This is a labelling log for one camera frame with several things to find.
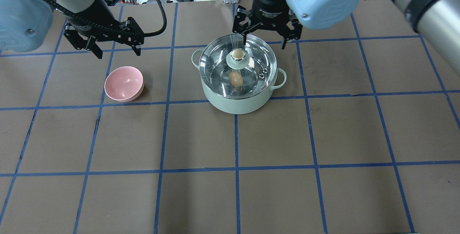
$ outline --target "pot handle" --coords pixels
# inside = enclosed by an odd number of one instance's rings
[[[278,88],[281,88],[282,86],[284,86],[284,84],[286,84],[286,80],[288,79],[288,77],[286,76],[286,72],[284,70],[278,68],[278,72],[281,72],[281,74],[283,74],[283,76],[284,76],[283,83],[281,83],[280,85],[277,85],[277,86],[271,86],[270,87],[271,91],[277,90]]]
[[[200,66],[196,65],[195,62],[193,61],[195,59],[195,57],[197,56],[198,53],[200,52],[203,52],[204,49],[198,49],[196,51],[193,52],[192,54],[192,64],[195,66],[195,68],[197,68],[198,70],[200,70]]]

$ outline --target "cooking pot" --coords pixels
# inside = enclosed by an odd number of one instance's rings
[[[194,60],[201,54],[198,64]],[[247,35],[222,36],[192,54],[209,102],[226,113],[245,114],[257,110],[273,90],[286,83],[286,72],[276,67],[276,57],[262,39]],[[275,86],[278,72],[284,80]]]

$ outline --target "pot lid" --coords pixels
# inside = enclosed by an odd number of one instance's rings
[[[231,99],[263,92],[276,75],[276,57],[262,39],[230,34],[210,43],[200,58],[200,75],[217,95]]]

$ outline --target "pink bowl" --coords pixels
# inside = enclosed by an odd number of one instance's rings
[[[120,67],[105,80],[105,94],[115,101],[129,102],[136,99],[143,90],[142,73],[131,66]]]

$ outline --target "brown egg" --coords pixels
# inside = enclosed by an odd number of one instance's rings
[[[234,87],[241,87],[243,85],[243,77],[241,76],[240,72],[230,72],[229,80],[230,84],[232,84]]]

